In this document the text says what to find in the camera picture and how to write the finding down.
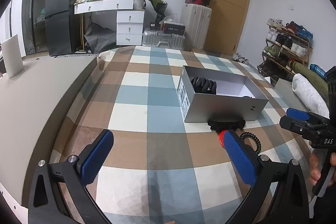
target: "spiral cord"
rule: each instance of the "spiral cord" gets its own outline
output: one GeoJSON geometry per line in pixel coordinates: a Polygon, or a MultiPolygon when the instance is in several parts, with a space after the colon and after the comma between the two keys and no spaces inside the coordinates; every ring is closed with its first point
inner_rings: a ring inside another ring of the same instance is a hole
{"type": "Polygon", "coordinates": [[[251,132],[244,132],[243,134],[240,135],[240,139],[242,141],[244,141],[246,138],[250,138],[255,142],[257,146],[257,149],[255,150],[255,152],[259,154],[261,152],[261,142],[258,139],[258,137],[251,132]]]}

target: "gray refrigerator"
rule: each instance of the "gray refrigerator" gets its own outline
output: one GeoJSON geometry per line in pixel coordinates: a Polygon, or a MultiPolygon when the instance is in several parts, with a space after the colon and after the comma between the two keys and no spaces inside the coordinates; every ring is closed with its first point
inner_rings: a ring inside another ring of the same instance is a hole
{"type": "Polygon", "coordinates": [[[46,39],[51,56],[73,53],[81,45],[75,2],[76,0],[45,0],[46,39]]]}

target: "open shoe box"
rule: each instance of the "open shoe box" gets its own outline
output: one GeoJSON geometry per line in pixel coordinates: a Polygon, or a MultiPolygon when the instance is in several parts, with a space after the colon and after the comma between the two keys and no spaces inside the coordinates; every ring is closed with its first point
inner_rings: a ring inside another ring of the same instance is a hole
{"type": "Polygon", "coordinates": [[[254,121],[268,102],[255,83],[244,75],[189,66],[182,68],[177,94],[185,122],[208,122],[226,117],[254,121]],[[195,93],[190,82],[193,77],[216,81],[217,94],[195,93]]]}

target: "drawer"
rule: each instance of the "drawer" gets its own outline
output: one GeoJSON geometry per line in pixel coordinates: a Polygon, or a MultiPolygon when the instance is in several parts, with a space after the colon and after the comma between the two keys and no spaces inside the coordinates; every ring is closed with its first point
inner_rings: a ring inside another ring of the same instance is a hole
{"type": "Polygon", "coordinates": [[[117,34],[142,34],[142,23],[117,23],[117,34]]]}
{"type": "Polygon", "coordinates": [[[134,0],[97,0],[75,5],[75,14],[104,10],[132,10],[134,0]]]}
{"type": "Polygon", "coordinates": [[[117,45],[141,46],[142,34],[117,34],[117,45]]]}
{"type": "Polygon", "coordinates": [[[143,23],[145,11],[118,11],[117,22],[143,23]]]}

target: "suitcase handle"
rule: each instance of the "suitcase handle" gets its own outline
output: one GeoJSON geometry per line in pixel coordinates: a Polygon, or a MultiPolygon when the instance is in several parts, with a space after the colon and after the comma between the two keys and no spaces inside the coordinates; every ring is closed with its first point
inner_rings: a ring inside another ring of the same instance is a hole
{"type": "Polygon", "coordinates": [[[159,47],[161,43],[166,43],[166,44],[168,44],[168,47],[171,48],[171,45],[170,45],[169,41],[167,41],[167,42],[166,42],[166,41],[160,41],[160,42],[156,45],[156,47],[159,47]]]}
{"type": "Polygon", "coordinates": [[[172,33],[169,34],[169,33],[158,32],[157,36],[158,37],[173,37],[173,34],[172,33]]]}

